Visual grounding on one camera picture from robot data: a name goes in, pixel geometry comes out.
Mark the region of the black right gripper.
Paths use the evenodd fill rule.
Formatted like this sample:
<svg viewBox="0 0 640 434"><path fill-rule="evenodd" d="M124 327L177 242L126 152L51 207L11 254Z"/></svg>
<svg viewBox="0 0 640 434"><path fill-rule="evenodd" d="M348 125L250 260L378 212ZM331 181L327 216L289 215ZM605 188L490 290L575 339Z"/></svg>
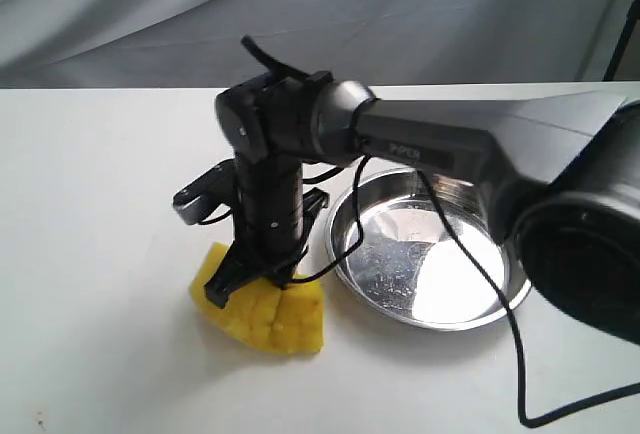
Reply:
<svg viewBox="0 0 640 434"><path fill-rule="evenodd" d="M231 295L263 277L287 289L295 279L309 230L304 227L302 160L272 154L258 161L234 153L235 187L232 246L213 246L216 262L204 284L206 299L224 309Z"/></svg>

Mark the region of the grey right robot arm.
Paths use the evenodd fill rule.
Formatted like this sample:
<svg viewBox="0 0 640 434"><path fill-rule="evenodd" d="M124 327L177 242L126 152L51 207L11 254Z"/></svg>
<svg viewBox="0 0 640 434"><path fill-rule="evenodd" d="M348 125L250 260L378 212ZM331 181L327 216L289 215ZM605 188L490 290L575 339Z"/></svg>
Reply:
<svg viewBox="0 0 640 434"><path fill-rule="evenodd" d="M199 202L232 208L257 271L298 252L301 165L367 155L473 185L492 240L513 244L546 300L638 341L637 100L384 100L320 72L258 76L219 94L215 110L234 157L209 172Z"/></svg>

